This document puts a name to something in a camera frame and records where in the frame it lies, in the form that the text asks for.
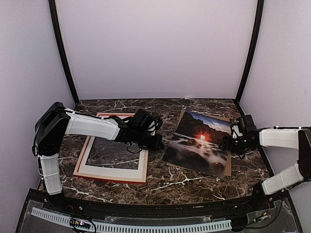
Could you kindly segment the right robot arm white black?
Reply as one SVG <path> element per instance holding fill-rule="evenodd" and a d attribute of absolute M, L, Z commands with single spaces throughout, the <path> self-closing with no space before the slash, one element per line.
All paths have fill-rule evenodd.
<path fill-rule="evenodd" d="M 231 135 L 224 136 L 221 150 L 243 155 L 256 145 L 279 147 L 298 151 L 297 162 L 278 174 L 256 184 L 248 207 L 259 210 L 267 202 L 267 196 L 311 180 L 311 129 L 310 127 L 273 127 L 257 129 L 256 126 L 231 126 Z"/>

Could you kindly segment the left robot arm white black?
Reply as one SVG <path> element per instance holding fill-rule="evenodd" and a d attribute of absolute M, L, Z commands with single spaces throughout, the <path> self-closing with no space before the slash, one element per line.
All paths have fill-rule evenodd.
<path fill-rule="evenodd" d="M 78 134 L 104 138 L 106 140 L 136 144 L 142 150 L 164 149 L 162 135 L 157 131 L 163 121 L 155 113 L 143 109 L 124 119 L 117 115 L 99 117 L 76 112 L 55 102 L 35 124 L 32 153 L 38 157 L 41 177 L 50 195 L 49 203 L 57 211 L 69 207 L 63 192 L 58 165 L 58 154 L 64 136 Z"/>

